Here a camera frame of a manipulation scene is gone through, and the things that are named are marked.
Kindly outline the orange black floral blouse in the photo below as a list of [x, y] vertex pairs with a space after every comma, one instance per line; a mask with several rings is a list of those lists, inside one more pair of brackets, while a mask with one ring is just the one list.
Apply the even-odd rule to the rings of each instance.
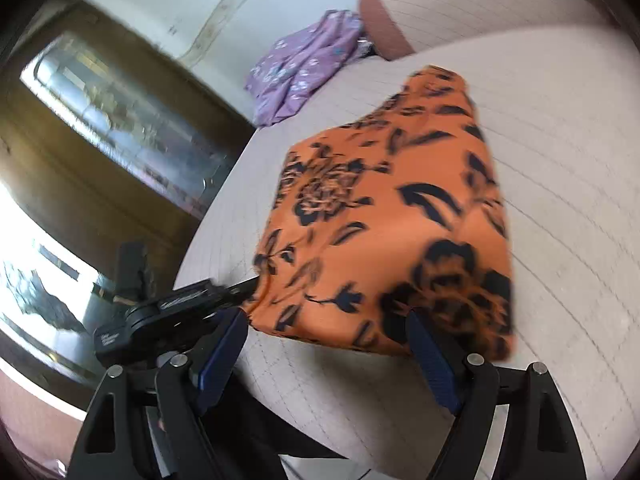
[[372, 113], [293, 145], [254, 268], [258, 332], [393, 356], [422, 308], [466, 350], [508, 358], [506, 211], [464, 79], [426, 66]]

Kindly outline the brown wooden mirrored wardrobe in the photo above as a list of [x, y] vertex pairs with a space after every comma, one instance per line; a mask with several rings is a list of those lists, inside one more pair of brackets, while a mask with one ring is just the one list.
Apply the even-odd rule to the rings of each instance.
[[146, 41], [81, 0], [46, 0], [1, 67], [1, 354], [84, 408], [92, 335], [119, 312], [131, 250], [174, 286], [252, 127]]

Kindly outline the purple floral folded cloth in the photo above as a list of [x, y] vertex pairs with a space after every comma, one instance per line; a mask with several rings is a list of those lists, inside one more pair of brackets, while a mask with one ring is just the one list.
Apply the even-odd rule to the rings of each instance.
[[245, 83], [254, 125], [270, 127], [296, 115], [314, 92], [370, 49], [360, 15], [349, 10], [326, 11], [317, 23], [279, 39]]

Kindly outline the pink quilted bed sheet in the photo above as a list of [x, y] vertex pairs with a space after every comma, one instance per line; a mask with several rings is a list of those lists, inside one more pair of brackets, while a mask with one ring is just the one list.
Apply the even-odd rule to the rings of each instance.
[[639, 53], [549, 26], [367, 58], [256, 131], [178, 286], [259, 278], [253, 396], [363, 468], [424, 477], [452, 418], [409, 354], [427, 308], [558, 385], [587, 476], [639, 441]]

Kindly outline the pink bolster pillow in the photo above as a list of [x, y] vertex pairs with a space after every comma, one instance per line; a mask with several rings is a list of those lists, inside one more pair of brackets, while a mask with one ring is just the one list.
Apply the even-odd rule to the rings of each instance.
[[602, 0], [359, 0], [358, 12], [387, 61], [494, 32], [613, 21]]

